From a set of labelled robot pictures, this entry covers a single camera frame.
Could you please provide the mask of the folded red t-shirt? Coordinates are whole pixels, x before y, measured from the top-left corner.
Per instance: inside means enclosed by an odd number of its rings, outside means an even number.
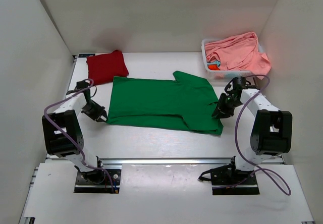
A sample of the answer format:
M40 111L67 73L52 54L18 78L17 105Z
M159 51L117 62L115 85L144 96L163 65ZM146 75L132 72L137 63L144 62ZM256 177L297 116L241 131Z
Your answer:
M123 53L119 50L87 57L86 62L88 78L94 81L94 85L113 82L114 76L127 77L129 75Z

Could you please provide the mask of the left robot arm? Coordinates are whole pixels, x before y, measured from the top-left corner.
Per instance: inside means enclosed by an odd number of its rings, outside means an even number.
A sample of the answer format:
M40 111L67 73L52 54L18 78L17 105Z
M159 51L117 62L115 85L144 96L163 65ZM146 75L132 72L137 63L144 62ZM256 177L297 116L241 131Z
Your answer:
M81 173L96 174L101 171L106 174L99 157L86 149L78 122L79 114L85 114L98 123L107 121L105 107L92 99L93 86L92 79L79 81L73 90L67 92L64 100L44 109L42 126L45 147L49 155L69 160Z

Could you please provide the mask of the white front board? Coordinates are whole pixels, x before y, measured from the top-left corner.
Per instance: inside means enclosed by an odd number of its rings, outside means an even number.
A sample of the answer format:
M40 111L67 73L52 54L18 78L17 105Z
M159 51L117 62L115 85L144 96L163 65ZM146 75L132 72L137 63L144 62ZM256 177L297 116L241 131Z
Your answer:
M286 196L257 174L260 193L214 196L199 182L206 165L124 165L119 194L74 193L69 163L38 168L24 215L35 223L313 223L296 172L272 165L289 183Z

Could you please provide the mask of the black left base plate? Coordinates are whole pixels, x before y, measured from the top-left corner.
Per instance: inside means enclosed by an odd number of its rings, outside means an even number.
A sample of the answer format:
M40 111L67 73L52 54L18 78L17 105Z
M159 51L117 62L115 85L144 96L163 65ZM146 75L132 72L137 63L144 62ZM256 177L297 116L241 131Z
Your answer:
M119 194L122 169L120 166L106 169L111 177L103 171L80 172L78 167L74 193Z

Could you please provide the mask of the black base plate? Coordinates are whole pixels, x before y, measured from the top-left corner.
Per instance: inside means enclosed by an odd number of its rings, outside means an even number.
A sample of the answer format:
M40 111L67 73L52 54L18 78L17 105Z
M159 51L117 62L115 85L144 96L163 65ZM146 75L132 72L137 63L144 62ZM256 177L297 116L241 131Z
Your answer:
M119 194L122 169L120 166L106 169L111 177L103 171L80 172L78 167L74 193Z
M231 163L202 172L198 180L211 182L213 196L260 194L256 176L237 170Z

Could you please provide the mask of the aluminium table rail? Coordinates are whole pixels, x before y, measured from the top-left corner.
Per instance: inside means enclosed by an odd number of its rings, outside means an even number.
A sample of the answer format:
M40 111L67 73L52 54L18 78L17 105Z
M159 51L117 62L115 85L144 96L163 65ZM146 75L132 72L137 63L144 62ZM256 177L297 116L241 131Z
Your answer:
M68 161L65 158L58 158L57 156L47 155L45 162L49 163L52 161ZM230 158L102 158L104 165L123 165L123 164L228 164ZM267 164L284 164L283 157L276 156L266 159L262 163Z

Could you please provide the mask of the green t-shirt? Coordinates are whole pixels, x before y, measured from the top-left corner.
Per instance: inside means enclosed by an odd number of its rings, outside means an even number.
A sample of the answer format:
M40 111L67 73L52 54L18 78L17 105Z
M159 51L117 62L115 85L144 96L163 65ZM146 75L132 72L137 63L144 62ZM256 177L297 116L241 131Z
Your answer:
M114 77L107 123L219 136L218 97L205 78L181 71L173 80Z

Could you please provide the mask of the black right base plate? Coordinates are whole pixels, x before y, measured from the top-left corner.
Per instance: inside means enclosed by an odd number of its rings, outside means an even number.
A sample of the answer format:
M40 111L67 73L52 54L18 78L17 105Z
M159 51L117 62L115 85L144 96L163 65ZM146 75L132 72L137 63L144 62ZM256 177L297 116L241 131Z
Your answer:
M256 176L237 170L231 163L202 172L198 180L211 182L213 196L260 194Z

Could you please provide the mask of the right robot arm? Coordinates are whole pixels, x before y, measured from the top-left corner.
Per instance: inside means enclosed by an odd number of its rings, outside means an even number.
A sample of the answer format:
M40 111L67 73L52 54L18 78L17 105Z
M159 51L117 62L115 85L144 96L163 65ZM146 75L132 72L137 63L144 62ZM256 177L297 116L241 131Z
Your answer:
M253 171L264 160L290 151L292 114L271 104L262 95L260 89L249 84L245 77L235 77L226 85L212 117L215 119L230 118L234 115L235 108L239 106L250 110L254 115L254 124L250 146L242 152L236 143L239 153L233 159L236 170Z

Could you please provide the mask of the orange garment in basket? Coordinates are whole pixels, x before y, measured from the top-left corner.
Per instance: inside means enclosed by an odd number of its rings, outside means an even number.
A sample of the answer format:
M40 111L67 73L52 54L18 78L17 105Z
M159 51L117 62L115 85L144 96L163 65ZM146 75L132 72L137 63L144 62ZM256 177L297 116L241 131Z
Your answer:
M207 62L208 69L213 70L213 71L219 71L220 65L221 65L220 61Z

